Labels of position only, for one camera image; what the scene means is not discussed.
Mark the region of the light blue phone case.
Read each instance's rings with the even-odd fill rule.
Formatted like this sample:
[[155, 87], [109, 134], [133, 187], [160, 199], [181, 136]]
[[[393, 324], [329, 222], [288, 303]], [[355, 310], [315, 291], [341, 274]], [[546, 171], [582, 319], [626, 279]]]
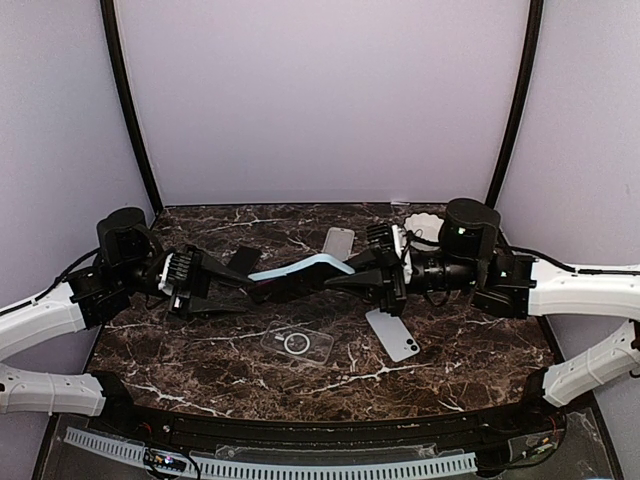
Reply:
[[334, 270], [337, 270], [343, 275], [352, 275], [355, 273], [355, 269], [345, 262], [338, 260], [336, 257], [330, 254], [319, 253], [287, 266], [252, 273], [248, 276], [248, 278], [254, 282], [272, 280], [275, 278], [281, 278], [287, 275], [299, 273], [305, 269], [316, 266], [328, 266], [333, 268]]

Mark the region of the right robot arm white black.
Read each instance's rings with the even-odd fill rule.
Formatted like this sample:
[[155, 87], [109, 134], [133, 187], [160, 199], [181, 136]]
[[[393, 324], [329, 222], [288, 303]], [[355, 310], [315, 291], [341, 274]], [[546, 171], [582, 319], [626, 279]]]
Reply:
[[410, 295], [471, 293], [473, 307], [494, 317], [557, 314], [615, 316], [623, 324], [576, 356], [529, 375], [522, 403], [510, 413], [521, 434], [534, 432], [549, 409], [639, 366], [639, 268], [569, 265], [500, 237], [500, 214], [469, 198], [450, 201], [444, 215], [413, 214], [403, 225], [368, 228], [368, 248], [350, 272], [325, 287], [364, 298], [391, 315]]

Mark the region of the phone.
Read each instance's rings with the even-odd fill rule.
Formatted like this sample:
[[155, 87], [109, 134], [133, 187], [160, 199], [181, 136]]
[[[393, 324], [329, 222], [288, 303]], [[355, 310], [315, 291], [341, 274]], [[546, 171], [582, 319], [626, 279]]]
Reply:
[[375, 309], [367, 312], [365, 319], [393, 362], [402, 362], [420, 352], [420, 346], [399, 317]]
[[227, 266], [238, 273], [248, 275], [254, 271], [262, 252], [256, 248], [240, 246], [231, 256]]
[[247, 293], [256, 303], [287, 303], [323, 291], [325, 280], [342, 275], [331, 267], [316, 266], [281, 278], [253, 281]]

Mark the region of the clear magsafe phone case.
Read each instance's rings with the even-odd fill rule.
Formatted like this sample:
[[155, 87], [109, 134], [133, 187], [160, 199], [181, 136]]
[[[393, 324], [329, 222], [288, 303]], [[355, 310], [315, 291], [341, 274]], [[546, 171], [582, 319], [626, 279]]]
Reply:
[[298, 361], [324, 365], [333, 349], [334, 338], [301, 324], [273, 321], [262, 335], [263, 349]]

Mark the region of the white phone case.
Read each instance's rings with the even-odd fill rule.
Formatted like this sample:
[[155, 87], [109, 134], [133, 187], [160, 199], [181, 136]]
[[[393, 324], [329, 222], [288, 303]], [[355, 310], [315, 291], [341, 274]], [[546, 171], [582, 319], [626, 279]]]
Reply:
[[345, 261], [352, 252], [355, 232], [351, 229], [330, 227], [326, 233], [322, 252]]

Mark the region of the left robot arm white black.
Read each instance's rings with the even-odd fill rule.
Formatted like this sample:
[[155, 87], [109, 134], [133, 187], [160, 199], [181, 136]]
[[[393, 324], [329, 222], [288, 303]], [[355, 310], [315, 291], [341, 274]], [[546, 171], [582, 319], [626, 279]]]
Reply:
[[[203, 250], [164, 248], [148, 228], [145, 213], [125, 207], [96, 226], [98, 247], [67, 267], [44, 291], [1, 311], [1, 357], [48, 340], [101, 327], [131, 306], [140, 293], [168, 301], [180, 318], [232, 313], [208, 300], [214, 279], [251, 284], [247, 275]], [[141, 427], [127, 388], [111, 372], [63, 375], [1, 367], [1, 411], [71, 413], [102, 417], [120, 436]]]

